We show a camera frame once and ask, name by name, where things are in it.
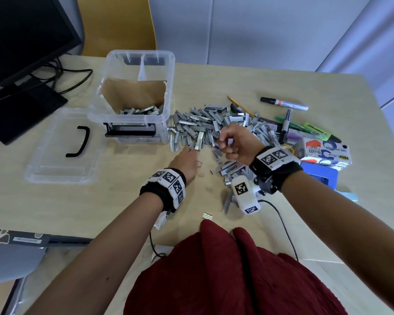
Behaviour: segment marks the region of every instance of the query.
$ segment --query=tape dispenser box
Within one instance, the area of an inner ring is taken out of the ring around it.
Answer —
[[[329,166],[338,171],[352,164],[349,146],[302,137],[294,147],[295,155],[303,162]]]

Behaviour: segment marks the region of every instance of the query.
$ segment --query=pencil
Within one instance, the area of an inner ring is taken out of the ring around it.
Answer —
[[[236,100],[232,99],[232,98],[229,97],[229,96],[228,96],[228,100],[230,100],[230,101],[231,101],[232,103],[234,103],[236,106],[241,107],[241,108],[244,110],[244,112],[248,113],[251,117],[254,117],[253,114],[251,114],[251,113],[250,113],[249,111],[247,111],[243,106],[241,106],[240,104],[238,104],[238,103],[236,102]]]

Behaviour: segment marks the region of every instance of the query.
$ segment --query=yellow chair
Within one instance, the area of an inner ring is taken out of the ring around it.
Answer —
[[[156,49],[149,0],[77,0],[85,31],[82,55],[113,49]]]

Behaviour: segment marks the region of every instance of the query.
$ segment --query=red fabric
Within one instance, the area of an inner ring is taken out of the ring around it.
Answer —
[[[347,314],[331,291],[287,254],[236,240],[209,220],[137,278],[124,314]]]

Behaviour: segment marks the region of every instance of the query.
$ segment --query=hand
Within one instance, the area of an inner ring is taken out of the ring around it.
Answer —
[[[234,139],[231,147],[227,146],[228,138]],[[265,147],[247,128],[239,126],[236,122],[222,128],[218,144],[227,159],[237,160],[247,166]]]
[[[169,168],[180,170],[187,180],[187,185],[194,179],[197,174],[198,152],[190,147],[184,147],[169,164]]]

